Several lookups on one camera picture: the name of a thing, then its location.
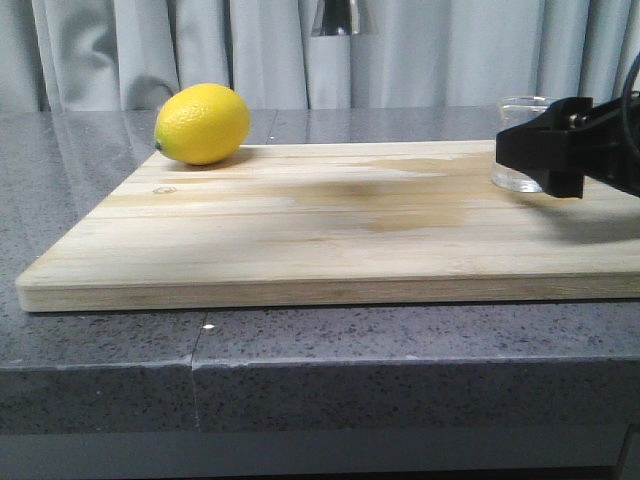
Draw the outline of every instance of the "lemon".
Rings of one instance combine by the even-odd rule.
[[[249,109],[236,92],[214,83],[193,85],[158,112],[156,148],[174,160],[206,165],[235,152],[250,124]]]

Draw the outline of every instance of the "cutting board edge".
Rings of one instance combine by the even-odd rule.
[[[158,287],[47,287],[17,285],[27,312],[161,310],[383,303],[455,303],[628,299],[640,297],[640,272],[446,277],[401,280],[238,282]]]

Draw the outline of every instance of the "black cable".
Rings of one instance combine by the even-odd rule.
[[[622,113],[622,133],[626,140],[629,149],[633,155],[633,160],[636,164],[640,165],[640,149],[638,148],[638,142],[636,135],[633,132],[634,125],[631,122],[631,100],[633,84],[640,71],[640,53],[636,56],[635,60],[631,64],[627,78],[624,81],[622,87],[622,104],[620,107]]]

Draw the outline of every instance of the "white curtain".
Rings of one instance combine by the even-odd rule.
[[[253,109],[618,96],[640,0],[370,0],[374,35],[311,38],[316,0],[0,0],[0,111],[155,109],[199,82]]]

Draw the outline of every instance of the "metal lamp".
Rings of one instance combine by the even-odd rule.
[[[318,0],[312,37],[361,35],[375,31],[366,0]]]

